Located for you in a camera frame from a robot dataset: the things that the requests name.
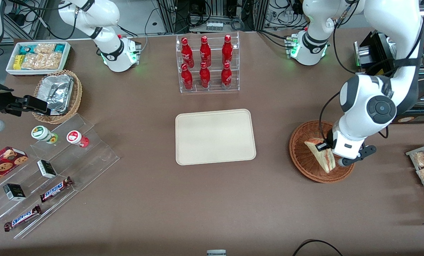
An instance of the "acrylic display rack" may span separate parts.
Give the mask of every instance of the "acrylic display rack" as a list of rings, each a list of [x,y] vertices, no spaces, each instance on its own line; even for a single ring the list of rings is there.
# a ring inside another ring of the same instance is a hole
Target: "acrylic display rack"
[[[233,60],[230,63],[230,70],[233,73],[231,76],[231,85],[230,88],[225,90],[222,88],[222,47],[225,41],[225,35],[229,34],[231,36],[231,44],[233,45]],[[199,49],[201,48],[201,36],[203,34],[185,34],[182,36],[176,37],[176,56],[177,56],[177,71],[179,73],[179,87],[181,93],[195,93],[195,92],[229,92],[229,91],[239,91],[240,89],[240,45],[239,45],[239,34],[238,33],[211,33],[207,35],[207,41],[211,47],[212,53],[212,65],[209,67],[211,73],[211,82],[208,89],[204,89],[201,86],[201,80],[199,78],[199,70],[201,69],[201,56],[199,54]],[[183,63],[182,59],[182,44],[180,40],[186,37],[188,39],[188,44],[193,51],[193,60],[195,66],[190,69],[191,74],[193,75],[193,90],[187,91],[182,83],[181,77],[181,65]]]
[[[110,146],[103,142],[92,128],[93,125],[89,121],[79,114],[74,115],[52,131],[59,136],[59,140],[55,144],[37,141],[26,149],[25,153],[29,159],[25,165],[0,179],[0,226],[2,232],[4,232],[6,222],[16,219],[39,204],[43,212],[40,216],[33,217],[8,232],[15,239],[25,237],[119,160]],[[89,145],[80,148],[66,141],[67,133],[72,130],[77,130],[89,138]],[[51,162],[57,173],[55,178],[49,179],[41,175],[37,166],[40,159]],[[68,176],[71,177],[74,184],[62,190],[54,198],[41,203],[39,196]],[[26,198],[20,202],[8,200],[3,190],[6,183],[21,185]]]

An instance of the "snickers bar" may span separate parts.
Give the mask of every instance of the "snickers bar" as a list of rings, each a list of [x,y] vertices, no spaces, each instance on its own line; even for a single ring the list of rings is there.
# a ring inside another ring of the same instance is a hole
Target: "snickers bar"
[[[60,193],[60,191],[64,190],[66,187],[70,186],[71,184],[73,184],[73,181],[68,176],[65,180],[62,180],[62,182],[57,184],[54,188],[51,188],[46,193],[42,194],[40,196],[41,202],[42,203],[46,202],[48,199],[54,197],[55,195]]]
[[[22,222],[26,222],[28,219],[30,219],[31,217],[34,217],[35,215],[41,215],[41,208],[39,205],[36,205],[35,208],[17,217],[12,222],[5,223],[5,226],[4,226],[5,232],[9,232],[13,228],[15,228],[17,225],[21,224]]]

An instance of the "red bottle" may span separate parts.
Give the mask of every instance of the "red bottle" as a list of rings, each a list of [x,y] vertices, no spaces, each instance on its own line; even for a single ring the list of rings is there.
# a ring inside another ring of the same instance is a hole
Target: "red bottle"
[[[222,62],[225,65],[226,62],[231,63],[233,60],[233,45],[231,44],[231,36],[227,34],[225,36],[225,43],[222,48]]]
[[[204,89],[209,88],[211,82],[211,73],[207,68],[206,62],[201,63],[201,70],[199,70],[199,76],[201,77],[201,86]]]
[[[184,63],[188,65],[189,68],[193,68],[195,66],[195,62],[193,60],[193,51],[191,47],[188,45],[188,39],[183,37],[181,39],[182,42],[182,58]]]
[[[201,48],[199,49],[201,54],[201,61],[205,62],[207,66],[212,65],[211,47],[207,43],[207,36],[201,36]]]
[[[185,63],[182,63],[182,82],[184,84],[185,90],[191,91],[193,90],[193,77],[191,76],[191,72],[188,70],[188,66]]]
[[[231,87],[231,76],[233,73],[229,69],[230,64],[228,62],[223,65],[222,70],[222,88],[227,90]]]

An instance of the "wicker basket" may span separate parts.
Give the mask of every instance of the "wicker basket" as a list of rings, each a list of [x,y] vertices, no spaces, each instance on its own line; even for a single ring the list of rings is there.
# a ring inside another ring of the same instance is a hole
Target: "wicker basket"
[[[35,116],[35,118],[40,122],[50,123],[50,124],[63,123],[66,120],[69,120],[79,109],[79,105],[81,103],[81,97],[82,97],[81,81],[79,81],[78,77],[69,70],[62,70],[62,71],[57,71],[55,73],[49,74],[49,76],[60,76],[60,75],[69,75],[72,78],[74,78],[73,91],[71,92],[71,99],[68,106],[69,111],[62,116],[44,116],[44,115],[32,113],[33,116]],[[35,97],[38,94],[40,84],[41,84],[41,81],[38,83],[38,86],[35,88],[35,93],[33,93],[33,96]]]
[[[332,123],[322,121],[324,136],[327,135],[327,131],[332,128]],[[336,166],[329,173],[326,173],[323,168],[319,165],[315,156],[312,154],[310,149],[304,144],[304,141],[309,138],[321,138],[321,134],[318,127],[319,121],[309,121],[303,123],[293,132],[290,138],[290,156],[293,159],[294,164],[300,170],[300,172],[308,178],[318,181],[321,183],[333,183],[345,179],[352,170],[354,164],[347,167],[342,167],[337,163],[340,157],[334,155]]]

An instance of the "brown table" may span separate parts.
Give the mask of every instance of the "brown table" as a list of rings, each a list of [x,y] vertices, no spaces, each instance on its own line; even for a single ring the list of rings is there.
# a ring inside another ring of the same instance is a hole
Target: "brown table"
[[[345,65],[353,63],[352,43],[369,31],[337,32]],[[84,87],[79,113],[121,160],[26,238],[13,240],[0,226],[0,255],[201,256],[222,248],[229,256],[291,255],[311,238],[344,255],[424,255],[424,188],[404,155],[424,145],[424,125],[394,125],[388,139],[368,138],[378,152],[342,182],[308,180],[287,142],[351,74],[332,47],[319,64],[302,66],[259,34],[240,36],[241,91],[222,95],[180,94],[174,36],[151,37],[141,64],[124,73],[103,65],[91,40],[71,41],[69,69]],[[32,94],[39,80],[8,76],[5,85]],[[251,112],[254,160],[176,163],[176,115],[237,108]],[[341,115],[334,100],[324,119]],[[7,124],[0,149],[34,142],[29,132],[41,123],[30,113],[0,118]],[[333,255],[323,245],[298,255],[316,253]]]

